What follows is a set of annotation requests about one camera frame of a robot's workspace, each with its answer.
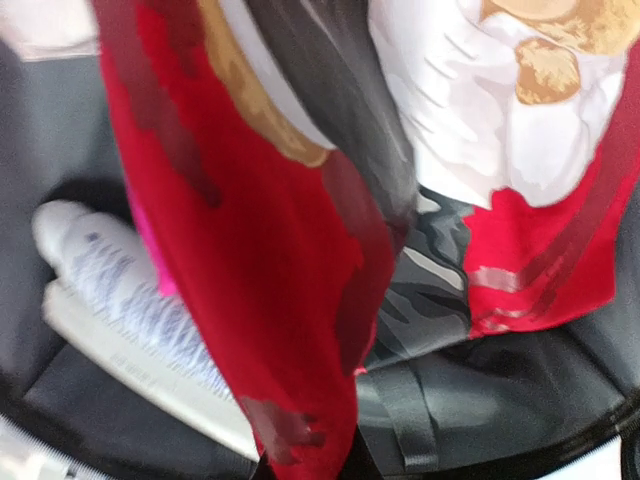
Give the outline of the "red bear print shirt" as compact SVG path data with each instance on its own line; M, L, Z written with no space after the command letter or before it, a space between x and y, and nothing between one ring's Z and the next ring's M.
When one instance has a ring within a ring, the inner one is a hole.
M143 239L257 478L429 479L413 360L614 301L637 2L93 9Z

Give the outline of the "pink cartoon hard-shell suitcase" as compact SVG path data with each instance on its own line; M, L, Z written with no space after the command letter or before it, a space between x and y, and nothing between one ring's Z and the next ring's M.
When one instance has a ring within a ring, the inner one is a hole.
M253 463L137 395L41 317L54 274L31 217L70 199L127 218L97 62L1 50L1 425L72 475L248 479ZM470 341L411 362L438 463L429 479L533 479L623 440L609 479L639 475L639 203L617 245L617 294L540 333Z

